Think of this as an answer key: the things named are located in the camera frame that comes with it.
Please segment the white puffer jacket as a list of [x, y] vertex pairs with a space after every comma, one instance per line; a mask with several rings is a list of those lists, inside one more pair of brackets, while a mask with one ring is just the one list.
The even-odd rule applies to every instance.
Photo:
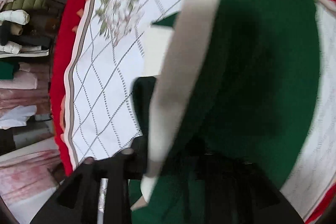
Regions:
[[24, 10], [7, 10], [0, 13], [0, 21], [26, 25], [30, 21], [30, 16]]

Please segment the green folded cloth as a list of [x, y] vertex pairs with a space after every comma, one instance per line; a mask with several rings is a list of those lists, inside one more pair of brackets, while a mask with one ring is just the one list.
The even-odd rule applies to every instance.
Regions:
[[19, 70], [20, 65], [17, 62], [0, 61], [0, 80], [12, 80], [14, 74]]

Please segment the olive green puffer jacket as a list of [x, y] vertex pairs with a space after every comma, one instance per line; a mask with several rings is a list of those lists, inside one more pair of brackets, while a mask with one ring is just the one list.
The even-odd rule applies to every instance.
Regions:
[[3, 11], [7, 10], [46, 10], [48, 9], [47, 0], [14, 0], [4, 5]]

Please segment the white checkered bed sheet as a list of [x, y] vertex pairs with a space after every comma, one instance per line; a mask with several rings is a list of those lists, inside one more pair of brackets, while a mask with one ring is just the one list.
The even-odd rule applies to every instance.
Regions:
[[[184, 0], [87, 0], [64, 73], [65, 143], [71, 165], [105, 159], [141, 134], [131, 106], [137, 77], [157, 73], [172, 33], [156, 20]], [[315, 0], [321, 41], [321, 87], [310, 132], [281, 191], [305, 221], [314, 222], [335, 184], [335, 2]], [[165, 42], [156, 46], [155, 38]]]

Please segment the pink folded blanket stack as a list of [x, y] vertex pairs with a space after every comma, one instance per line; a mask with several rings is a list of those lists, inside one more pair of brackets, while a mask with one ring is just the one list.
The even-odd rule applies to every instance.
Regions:
[[50, 113], [49, 63], [18, 63], [12, 80], [1, 80], [1, 115], [18, 106], [37, 107], [37, 114]]

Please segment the green white varsity jacket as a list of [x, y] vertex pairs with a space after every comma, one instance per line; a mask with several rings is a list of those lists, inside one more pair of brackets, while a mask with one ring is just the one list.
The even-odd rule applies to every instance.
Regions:
[[137, 79], [133, 104], [148, 139], [146, 206], [133, 223], [184, 223], [189, 134], [256, 141], [279, 190], [313, 119], [319, 36], [313, 0], [185, 0], [160, 70]]

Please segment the white cloth on shelf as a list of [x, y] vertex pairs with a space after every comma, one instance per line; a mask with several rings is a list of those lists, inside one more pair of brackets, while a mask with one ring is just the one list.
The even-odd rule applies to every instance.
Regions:
[[7, 113], [3, 114], [0, 119], [2, 130], [7, 130], [12, 127], [22, 127], [27, 124], [31, 116], [37, 112], [37, 106], [17, 106]]

